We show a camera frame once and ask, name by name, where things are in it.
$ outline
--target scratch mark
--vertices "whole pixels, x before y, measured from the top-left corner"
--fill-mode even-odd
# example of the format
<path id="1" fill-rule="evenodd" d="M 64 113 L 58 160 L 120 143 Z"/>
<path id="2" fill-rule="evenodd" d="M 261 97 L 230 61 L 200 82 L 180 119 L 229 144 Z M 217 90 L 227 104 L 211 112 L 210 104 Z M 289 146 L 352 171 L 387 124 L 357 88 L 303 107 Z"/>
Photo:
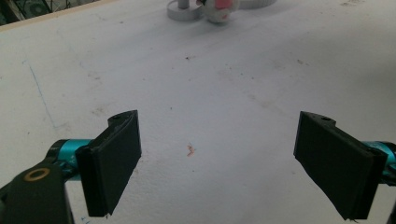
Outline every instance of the scratch mark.
<path id="1" fill-rule="evenodd" d="M 53 128 L 57 128 L 56 125 L 55 125 L 55 122 L 53 121 L 52 115 L 50 114 L 49 108 L 47 107 L 47 102 L 44 99 L 43 92 L 41 90 L 40 84 L 38 83 L 38 80 L 37 80 L 37 77 L 35 75 L 35 71 L 32 68 L 32 65 L 30 65 L 27 62 L 27 60 L 23 61 L 22 63 L 27 63 L 27 65 L 29 66 L 30 72 L 32 73 L 33 78 L 35 79 L 35 84 L 37 85 L 37 89 L 38 89 L 38 93 L 40 94 L 41 101 L 43 102 L 44 107 L 46 107 L 46 112 L 47 112 L 47 115 L 49 116 L 50 123 L 52 124 Z"/>
<path id="2" fill-rule="evenodd" d="M 189 143 L 189 145 L 187 146 L 187 149 L 190 151 L 190 153 L 187 156 L 188 157 L 192 156 L 192 154 L 194 154 L 194 152 L 195 152 L 195 148 L 192 146 L 191 143 Z"/>

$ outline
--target red object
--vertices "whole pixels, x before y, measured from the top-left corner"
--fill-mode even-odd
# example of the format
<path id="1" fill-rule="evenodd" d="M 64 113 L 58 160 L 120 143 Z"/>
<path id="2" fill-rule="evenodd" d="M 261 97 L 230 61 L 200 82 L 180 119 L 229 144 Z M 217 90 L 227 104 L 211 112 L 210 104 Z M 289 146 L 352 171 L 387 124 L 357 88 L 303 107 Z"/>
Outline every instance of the red object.
<path id="1" fill-rule="evenodd" d="M 215 8 L 229 8 L 233 5 L 233 0 L 215 0 Z"/>

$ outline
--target white table surface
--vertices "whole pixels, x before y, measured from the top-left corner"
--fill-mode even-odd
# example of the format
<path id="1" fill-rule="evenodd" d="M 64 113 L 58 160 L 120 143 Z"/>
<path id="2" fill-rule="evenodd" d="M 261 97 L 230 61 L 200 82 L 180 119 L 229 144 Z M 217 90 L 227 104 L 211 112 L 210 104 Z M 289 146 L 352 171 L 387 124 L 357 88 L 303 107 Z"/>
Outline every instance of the white table surface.
<path id="1" fill-rule="evenodd" d="M 63 138 L 137 109 L 143 156 L 109 219 L 77 224 L 349 223 L 294 159 L 300 111 L 396 142 L 396 2 L 278 0 L 226 25 L 167 1 L 101 2 L 0 32 L 0 185 Z M 187 157 L 188 144 L 196 149 Z M 368 220 L 385 223 L 380 186 Z"/>

